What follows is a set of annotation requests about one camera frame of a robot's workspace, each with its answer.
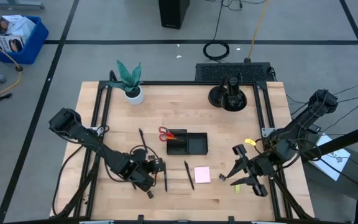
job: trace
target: yellow clip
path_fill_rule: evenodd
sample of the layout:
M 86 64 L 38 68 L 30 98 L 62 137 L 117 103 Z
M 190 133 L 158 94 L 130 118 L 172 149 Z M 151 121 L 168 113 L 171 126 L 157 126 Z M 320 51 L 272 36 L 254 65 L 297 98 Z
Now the yellow clip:
M 234 192 L 236 193 L 236 194 L 239 194 L 240 193 L 240 185 L 235 185 L 234 186 Z
M 248 144 L 251 144 L 253 146 L 256 146 L 256 142 L 254 142 L 254 140 L 252 140 L 252 139 L 246 139 L 245 143 L 248 143 Z

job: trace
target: pink sticky note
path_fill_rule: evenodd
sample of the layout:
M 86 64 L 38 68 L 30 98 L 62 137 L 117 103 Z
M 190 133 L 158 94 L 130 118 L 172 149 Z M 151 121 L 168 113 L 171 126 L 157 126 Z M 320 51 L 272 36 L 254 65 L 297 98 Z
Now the pink sticky note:
M 209 167 L 195 167 L 194 177 L 196 184 L 211 183 L 211 174 L 209 173 Z

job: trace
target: white paper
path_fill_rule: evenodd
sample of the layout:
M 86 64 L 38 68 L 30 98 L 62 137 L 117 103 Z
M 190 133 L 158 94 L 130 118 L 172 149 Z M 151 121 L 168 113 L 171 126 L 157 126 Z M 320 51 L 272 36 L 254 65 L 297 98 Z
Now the white paper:
M 317 142 L 317 145 L 320 146 L 326 142 L 331 141 L 332 139 L 327 135 L 322 135 L 320 139 Z M 338 171 L 342 172 L 343 168 L 345 167 L 347 160 L 347 157 L 350 156 L 350 153 L 348 153 L 345 149 L 340 149 L 335 152 L 329 153 L 327 155 L 323 155 L 321 158 L 326 161 L 329 165 L 331 165 L 333 168 L 337 169 Z M 340 173 L 336 172 L 327 164 L 325 164 L 323 161 L 309 161 L 312 163 L 315 167 L 317 167 L 319 170 L 323 171 L 326 175 L 328 175 L 333 180 L 337 181 L 339 178 Z

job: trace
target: gray floor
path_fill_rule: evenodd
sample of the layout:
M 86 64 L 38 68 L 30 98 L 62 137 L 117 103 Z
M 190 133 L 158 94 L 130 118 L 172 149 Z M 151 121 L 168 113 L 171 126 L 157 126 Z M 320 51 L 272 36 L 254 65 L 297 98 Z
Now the gray floor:
M 346 1 L 358 26 L 358 1 Z M 44 11 L 0 9 L 3 14 L 35 15 L 59 40 L 73 0 L 45 1 Z M 249 40 L 263 8 L 244 4 L 242 11 L 224 8 L 217 39 Z M 192 0 L 182 29 L 160 26 L 157 0 L 80 0 L 68 40 L 163 40 L 211 39 L 218 18 L 219 1 Z M 257 39 L 262 40 L 357 40 L 338 0 L 270 1 Z M 241 62 L 249 45 L 231 45 L 226 62 Z M 142 62 L 143 80 L 194 80 L 196 63 L 209 60 L 202 44 L 64 45 L 29 154 L 9 207 L 6 222 L 47 218 L 62 163 L 65 142 L 48 130 L 48 120 L 62 107 L 74 108 L 81 82 L 105 80 L 115 61 L 129 68 Z M 22 80 L 10 100 L 0 102 L 0 203 L 33 117 L 57 45 L 44 45 L 36 62 L 24 66 Z M 222 49 L 211 47 L 209 52 Z M 358 45 L 255 45 L 253 62 L 271 62 L 286 92 L 306 101 L 317 89 L 337 92 L 358 84 Z M 17 75 L 12 65 L 0 63 L 7 83 Z M 358 96 L 358 88 L 339 99 Z M 323 129 L 353 109 L 358 100 L 342 103 L 334 114 L 319 119 Z M 290 105 L 295 111 L 299 105 Z M 358 109 L 327 133 L 347 133 L 358 128 Z M 350 147 L 358 151 L 358 144 Z M 354 218 L 356 202 L 313 182 L 308 182 L 315 214 L 322 220 L 344 222 Z

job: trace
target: blue crate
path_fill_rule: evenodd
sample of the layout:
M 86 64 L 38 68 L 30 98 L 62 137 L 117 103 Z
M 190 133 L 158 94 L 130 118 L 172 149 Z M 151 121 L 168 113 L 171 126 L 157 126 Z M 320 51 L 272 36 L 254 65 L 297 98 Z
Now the blue crate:
M 24 48 L 20 52 L 7 52 L 7 54 L 9 54 L 19 64 L 31 65 L 37 58 L 38 53 L 44 44 L 44 41 L 47 39 L 49 31 L 41 22 L 40 17 L 26 17 L 35 23 L 34 30 L 32 31 L 30 37 L 27 39 L 27 42 L 24 44 Z M 0 52 L 0 61 L 4 63 L 12 63 L 12 61 L 2 52 Z

